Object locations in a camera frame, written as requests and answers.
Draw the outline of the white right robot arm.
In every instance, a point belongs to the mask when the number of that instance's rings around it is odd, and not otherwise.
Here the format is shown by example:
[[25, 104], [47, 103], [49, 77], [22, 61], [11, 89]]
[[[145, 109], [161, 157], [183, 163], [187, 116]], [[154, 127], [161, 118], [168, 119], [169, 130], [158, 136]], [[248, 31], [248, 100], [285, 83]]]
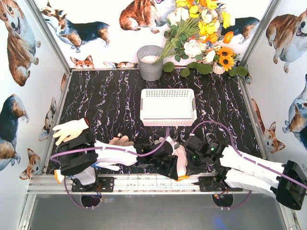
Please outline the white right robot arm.
[[250, 190], [271, 196], [287, 208], [301, 210], [307, 194], [307, 177], [296, 162], [267, 161], [217, 139], [208, 143], [196, 136], [190, 136], [184, 148], [189, 175], [213, 167], [213, 176], [203, 176], [196, 182], [202, 192]]

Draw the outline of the orange dotted white glove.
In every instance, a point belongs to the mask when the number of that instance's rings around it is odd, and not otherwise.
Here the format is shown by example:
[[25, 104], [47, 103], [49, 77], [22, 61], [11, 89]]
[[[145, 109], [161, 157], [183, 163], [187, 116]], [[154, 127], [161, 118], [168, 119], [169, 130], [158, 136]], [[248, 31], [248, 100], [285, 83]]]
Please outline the orange dotted white glove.
[[184, 179], [187, 179], [189, 176], [187, 175], [187, 154], [185, 151], [185, 148], [179, 144], [178, 142], [175, 142], [171, 137], [167, 137], [165, 143], [167, 143], [167, 147], [170, 145], [173, 148], [173, 152], [171, 155], [166, 155], [165, 157], [162, 157], [161, 155], [158, 156], [158, 160], [161, 160], [160, 162], [157, 162], [157, 173], [160, 175], [163, 175], [166, 177], [166, 163], [172, 159], [174, 155], [178, 156], [177, 161], [177, 173], [178, 173], [178, 180], [182, 181]]

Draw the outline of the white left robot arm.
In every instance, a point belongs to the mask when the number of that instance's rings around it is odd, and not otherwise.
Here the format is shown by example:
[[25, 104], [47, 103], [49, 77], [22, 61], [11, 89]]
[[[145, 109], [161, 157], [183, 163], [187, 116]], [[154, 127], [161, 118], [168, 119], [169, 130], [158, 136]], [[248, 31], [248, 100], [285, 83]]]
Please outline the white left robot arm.
[[120, 171], [120, 166], [152, 166], [158, 174], [173, 180], [186, 175], [186, 154], [172, 138], [159, 138], [154, 144], [135, 144], [127, 136], [116, 137], [108, 144], [88, 133], [60, 145], [60, 169], [55, 171], [59, 183], [68, 176], [82, 186], [97, 185], [97, 170]]

